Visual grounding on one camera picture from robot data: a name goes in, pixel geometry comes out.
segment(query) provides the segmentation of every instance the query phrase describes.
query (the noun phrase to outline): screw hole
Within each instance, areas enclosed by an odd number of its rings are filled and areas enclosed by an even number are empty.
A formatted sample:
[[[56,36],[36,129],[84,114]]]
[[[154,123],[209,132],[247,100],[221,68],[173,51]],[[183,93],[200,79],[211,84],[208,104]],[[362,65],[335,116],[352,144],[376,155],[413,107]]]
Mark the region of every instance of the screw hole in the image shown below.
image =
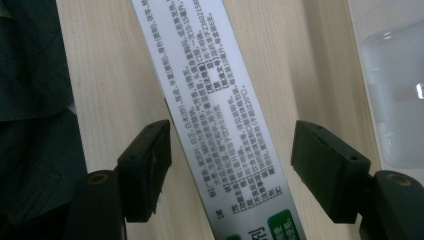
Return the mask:
[[[407,178],[397,175],[397,174],[389,174],[387,175],[387,178],[395,182],[396,184],[407,187],[412,185],[411,181],[409,181]]]
[[[100,183],[106,182],[108,178],[109,178],[109,176],[107,174],[98,173],[96,175],[91,176],[87,180],[87,183],[89,185],[96,185],[96,184],[100,184]]]

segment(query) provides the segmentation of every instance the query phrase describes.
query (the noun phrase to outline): product label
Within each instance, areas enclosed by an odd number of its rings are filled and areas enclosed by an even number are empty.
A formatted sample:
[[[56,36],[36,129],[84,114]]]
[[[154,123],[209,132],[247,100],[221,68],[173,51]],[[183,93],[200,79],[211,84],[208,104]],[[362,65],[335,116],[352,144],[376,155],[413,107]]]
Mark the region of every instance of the product label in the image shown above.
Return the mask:
[[[305,239],[223,2],[133,5],[215,237]]]

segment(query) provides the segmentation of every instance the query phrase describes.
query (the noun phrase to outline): light wood table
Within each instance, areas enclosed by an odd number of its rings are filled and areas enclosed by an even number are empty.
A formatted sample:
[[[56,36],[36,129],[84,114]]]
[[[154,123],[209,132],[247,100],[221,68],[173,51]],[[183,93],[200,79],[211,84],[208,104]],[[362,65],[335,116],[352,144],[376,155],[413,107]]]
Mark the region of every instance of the light wood table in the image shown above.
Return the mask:
[[[309,239],[358,239],[290,166],[297,119],[330,129],[380,168],[347,1],[226,0],[247,69]],[[57,0],[88,170],[112,169],[147,124],[170,119],[129,0]],[[213,239],[181,144],[157,214],[129,239]]]

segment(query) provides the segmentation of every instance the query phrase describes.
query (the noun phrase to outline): dark fabric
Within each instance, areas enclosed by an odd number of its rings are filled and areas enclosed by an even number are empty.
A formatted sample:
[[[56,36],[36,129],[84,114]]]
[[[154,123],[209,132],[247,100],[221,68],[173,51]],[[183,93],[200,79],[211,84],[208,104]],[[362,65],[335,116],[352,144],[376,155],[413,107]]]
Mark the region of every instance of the dark fabric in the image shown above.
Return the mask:
[[[2,0],[0,121],[51,116],[72,103],[54,0]]]
[[[55,0],[0,7],[0,213],[20,224],[69,201],[87,170]]]

